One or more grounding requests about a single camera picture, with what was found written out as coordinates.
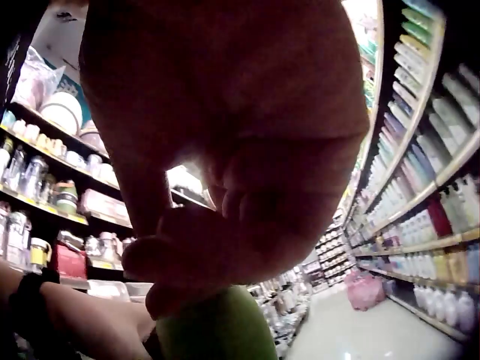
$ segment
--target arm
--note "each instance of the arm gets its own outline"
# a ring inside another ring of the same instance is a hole
[[[0,260],[0,306],[16,291],[22,274]],[[40,288],[49,319],[74,346],[97,359],[150,359],[142,345],[155,323],[145,306],[95,298],[46,282]]]

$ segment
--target hand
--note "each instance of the hand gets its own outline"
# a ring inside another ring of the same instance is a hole
[[[124,268],[155,282],[154,318],[305,258],[368,128],[337,0],[96,1],[80,64],[140,237]],[[165,171],[187,160],[216,212],[170,209]]]

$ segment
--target tiled floor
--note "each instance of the tiled floor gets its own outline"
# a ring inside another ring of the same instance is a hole
[[[366,312],[352,309],[344,287],[312,298],[310,315],[288,360],[442,360],[460,345],[387,299]]]

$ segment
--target white bowl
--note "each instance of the white bowl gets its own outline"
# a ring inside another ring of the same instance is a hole
[[[40,114],[62,127],[70,135],[76,135],[82,126],[82,107],[69,93],[54,93],[44,101],[40,107]]]

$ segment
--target finger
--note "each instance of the finger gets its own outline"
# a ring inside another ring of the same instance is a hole
[[[145,299],[145,305],[152,319],[178,312],[185,306],[205,300],[218,289],[176,288],[155,284]]]

